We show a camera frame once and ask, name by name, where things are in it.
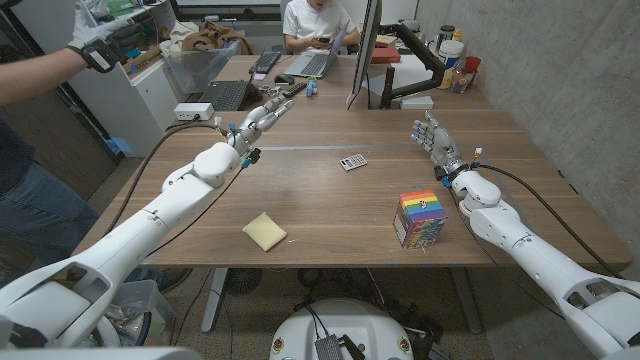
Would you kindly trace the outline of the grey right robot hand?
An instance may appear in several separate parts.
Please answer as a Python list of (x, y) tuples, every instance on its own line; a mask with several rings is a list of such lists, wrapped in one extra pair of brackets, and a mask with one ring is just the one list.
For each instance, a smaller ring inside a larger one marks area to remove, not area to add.
[(411, 139), (422, 147), (433, 163), (440, 166), (447, 175), (466, 170), (468, 165), (460, 156), (457, 145), (448, 131), (429, 111), (425, 121), (415, 120)]

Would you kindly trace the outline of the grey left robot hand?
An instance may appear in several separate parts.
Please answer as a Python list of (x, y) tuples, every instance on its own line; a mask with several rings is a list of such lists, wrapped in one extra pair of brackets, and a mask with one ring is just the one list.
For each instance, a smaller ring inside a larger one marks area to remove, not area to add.
[(227, 136), (226, 143), (244, 156), (249, 147), (293, 106), (294, 101), (282, 95), (268, 100), (247, 114), (240, 127)]

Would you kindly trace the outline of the standing person's gloved hand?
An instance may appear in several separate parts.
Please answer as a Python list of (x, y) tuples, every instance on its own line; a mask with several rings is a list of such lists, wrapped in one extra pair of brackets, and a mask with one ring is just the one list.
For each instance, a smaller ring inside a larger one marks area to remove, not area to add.
[(67, 48), (80, 55), (89, 68), (100, 73), (110, 72), (127, 52), (145, 39), (143, 26), (130, 18), (91, 27), (92, 19), (84, 2), (76, 0), (73, 39)]

